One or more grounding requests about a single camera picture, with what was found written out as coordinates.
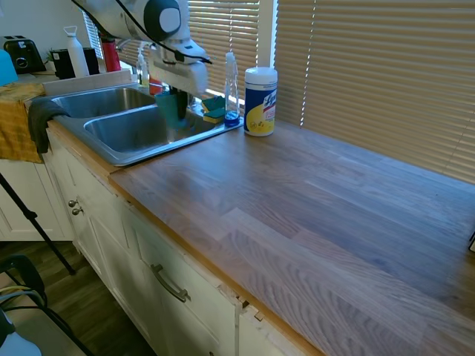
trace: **disinfecting wipes canister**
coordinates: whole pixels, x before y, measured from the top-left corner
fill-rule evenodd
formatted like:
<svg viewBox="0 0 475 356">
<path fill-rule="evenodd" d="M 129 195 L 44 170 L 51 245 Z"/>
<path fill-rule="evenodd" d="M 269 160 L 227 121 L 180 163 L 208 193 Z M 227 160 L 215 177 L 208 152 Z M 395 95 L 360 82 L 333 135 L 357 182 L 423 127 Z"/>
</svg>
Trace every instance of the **disinfecting wipes canister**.
<svg viewBox="0 0 475 356">
<path fill-rule="evenodd" d="M 250 68 L 244 81 L 244 132 L 253 136 L 270 135 L 274 132 L 277 71 L 270 67 Z"/>
</svg>

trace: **white blinds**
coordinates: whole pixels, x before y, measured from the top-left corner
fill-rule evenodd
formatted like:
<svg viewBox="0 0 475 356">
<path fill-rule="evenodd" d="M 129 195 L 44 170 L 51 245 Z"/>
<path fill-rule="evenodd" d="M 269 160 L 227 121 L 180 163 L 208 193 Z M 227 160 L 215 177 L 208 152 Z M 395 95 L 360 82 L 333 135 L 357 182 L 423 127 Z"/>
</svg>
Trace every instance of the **white blinds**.
<svg viewBox="0 0 475 356">
<path fill-rule="evenodd" d="M 189 1 L 191 37 L 203 47 L 213 65 L 208 65 L 209 89 L 224 92 L 225 56 L 232 50 L 243 98 L 244 72 L 257 65 L 259 0 Z"/>
<path fill-rule="evenodd" d="M 475 182 L 475 1 L 278 10 L 279 119 Z"/>
<path fill-rule="evenodd" d="M 84 16 L 84 23 L 86 25 L 86 30 L 88 31 L 89 42 L 91 43 L 91 47 L 96 51 L 96 56 L 98 56 L 99 58 L 104 58 L 102 56 L 101 41 L 97 32 L 96 25 L 91 21 L 91 19 L 89 19 L 89 16 L 84 11 L 82 11 L 82 15 Z"/>
</svg>

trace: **sponge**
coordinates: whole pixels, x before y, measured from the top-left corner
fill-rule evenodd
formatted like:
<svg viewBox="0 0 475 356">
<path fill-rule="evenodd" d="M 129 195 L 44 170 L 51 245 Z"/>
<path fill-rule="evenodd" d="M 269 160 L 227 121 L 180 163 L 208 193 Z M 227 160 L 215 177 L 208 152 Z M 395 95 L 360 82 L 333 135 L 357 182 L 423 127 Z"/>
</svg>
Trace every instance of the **sponge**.
<svg viewBox="0 0 475 356">
<path fill-rule="evenodd" d="M 205 112 L 214 111 L 219 108 L 224 108 L 226 106 L 226 100 L 223 96 L 215 96 L 213 98 L 204 99 L 201 102 L 201 106 L 205 109 Z"/>
<path fill-rule="evenodd" d="M 203 121 L 207 121 L 212 124 L 217 124 L 223 121 L 225 113 L 226 113 L 226 110 L 224 108 L 219 108 L 213 111 L 209 111 L 203 115 Z"/>
</svg>

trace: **sink basin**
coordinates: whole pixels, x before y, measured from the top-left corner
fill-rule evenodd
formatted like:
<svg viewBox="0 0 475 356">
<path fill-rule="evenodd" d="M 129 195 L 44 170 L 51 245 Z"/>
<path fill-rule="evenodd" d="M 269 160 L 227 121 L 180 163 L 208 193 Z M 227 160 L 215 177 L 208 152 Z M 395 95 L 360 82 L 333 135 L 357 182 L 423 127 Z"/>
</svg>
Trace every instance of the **sink basin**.
<svg viewBox="0 0 475 356">
<path fill-rule="evenodd" d="M 133 85 L 49 99 L 71 115 L 54 119 L 115 166 L 140 162 L 243 125 L 242 119 L 231 128 L 206 122 L 199 103 L 188 107 L 185 118 L 177 122 L 164 114 L 167 110 L 160 110 L 152 96 Z"/>
<path fill-rule="evenodd" d="M 153 105 L 153 97 L 134 88 L 112 88 L 59 96 L 53 101 L 71 117 L 83 119 Z"/>
<path fill-rule="evenodd" d="M 152 107 L 95 119 L 84 125 L 84 129 L 114 151 L 136 153 L 188 139 L 215 127 L 215 124 L 191 113 L 185 120 L 189 123 L 187 128 L 167 128 L 166 118 L 160 116 L 157 107 Z"/>
</svg>

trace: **wood grain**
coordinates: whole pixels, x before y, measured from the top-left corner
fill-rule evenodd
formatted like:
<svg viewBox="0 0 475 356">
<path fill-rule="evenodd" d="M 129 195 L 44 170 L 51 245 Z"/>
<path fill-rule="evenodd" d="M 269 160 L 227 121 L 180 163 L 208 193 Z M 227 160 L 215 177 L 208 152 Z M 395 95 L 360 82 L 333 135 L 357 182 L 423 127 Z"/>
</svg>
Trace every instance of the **wood grain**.
<svg viewBox="0 0 475 356">
<path fill-rule="evenodd" d="M 307 353 L 475 352 L 475 187 L 278 123 L 111 184 Z"/>
</svg>

